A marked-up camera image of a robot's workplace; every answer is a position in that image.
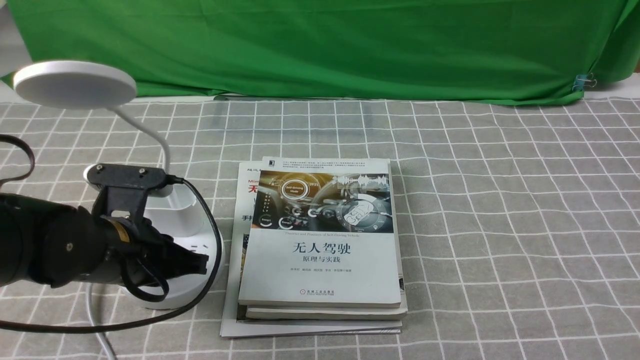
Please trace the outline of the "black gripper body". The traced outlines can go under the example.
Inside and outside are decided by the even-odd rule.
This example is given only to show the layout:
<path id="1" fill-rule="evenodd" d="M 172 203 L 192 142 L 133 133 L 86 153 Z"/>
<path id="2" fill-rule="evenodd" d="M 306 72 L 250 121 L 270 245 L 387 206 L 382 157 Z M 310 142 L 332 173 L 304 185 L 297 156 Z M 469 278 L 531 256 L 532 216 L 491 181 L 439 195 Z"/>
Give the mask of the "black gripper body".
<path id="1" fill-rule="evenodd" d="M 170 289 L 169 280 L 207 273 L 210 256 L 177 244 L 174 237 L 142 216 L 103 216 L 106 246 L 102 254 L 103 284 L 128 289 Z"/>

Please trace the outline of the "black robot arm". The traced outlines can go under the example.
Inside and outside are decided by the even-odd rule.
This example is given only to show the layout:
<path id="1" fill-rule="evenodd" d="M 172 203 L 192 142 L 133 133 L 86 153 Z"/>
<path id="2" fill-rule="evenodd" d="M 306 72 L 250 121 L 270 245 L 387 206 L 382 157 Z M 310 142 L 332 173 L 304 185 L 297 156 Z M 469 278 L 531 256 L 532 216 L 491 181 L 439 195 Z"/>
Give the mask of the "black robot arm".
<path id="1" fill-rule="evenodd" d="M 158 280 L 206 274 L 208 259 L 160 233 L 147 218 L 94 215 L 82 206 L 1 195 L 2 286 L 155 286 Z"/>

